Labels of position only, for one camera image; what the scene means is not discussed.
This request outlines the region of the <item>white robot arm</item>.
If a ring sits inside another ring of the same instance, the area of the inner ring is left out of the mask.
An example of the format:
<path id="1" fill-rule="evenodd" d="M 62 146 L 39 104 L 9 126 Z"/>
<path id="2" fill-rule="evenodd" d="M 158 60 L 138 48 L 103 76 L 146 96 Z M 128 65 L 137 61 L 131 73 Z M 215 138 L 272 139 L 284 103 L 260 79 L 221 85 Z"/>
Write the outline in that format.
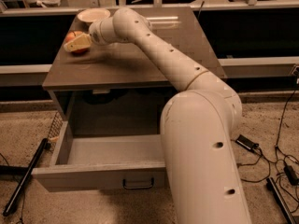
<path id="1" fill-rule="evenodd" d="M 127 7 L 92 23 L 64 50 L 116 42 L 137 45 L 177 90 L 163 109 L 160 134 L 178 224 L 252 224 L 231 147 L 242 117 L 238 94 Z"/>

